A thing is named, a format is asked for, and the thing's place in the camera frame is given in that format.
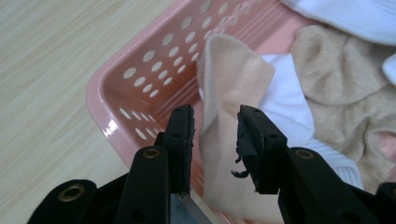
beige cloth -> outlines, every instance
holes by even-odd
[[[394,52],[317,25],[301,29],[291,51],[315,137],[356,162],[370,192],[393,167],[379,151],[378,133],[396,133],[396,87],[381,70]]]
[[[240,105],[257,107],[274,75],[274,68],[239,40],[212,35],[198,64],[204,90],[204,121],[200,149],[205,172],[204,201],[232,216],[283,223],[276,195],[254,192],[251,178],[235,178],[245,170],[237,159],[237,112]]]

wooden table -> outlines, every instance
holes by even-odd
[[[95,70],[175,0],[0,1],[0,223],[70,179],[128,172],[85,106]]]

basket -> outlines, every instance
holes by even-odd
[[[87,89],[87,106],[123,162],[163,132],[173,108],[195,109],[191,186],[202,196],[198,133],[203,103],[196,62],[207,38],[233,35],[258,53],[288,52],[295,32],[312,23],[277,0],[178,0],[101,66]],[[227,223],[233,219],[221,214]]]

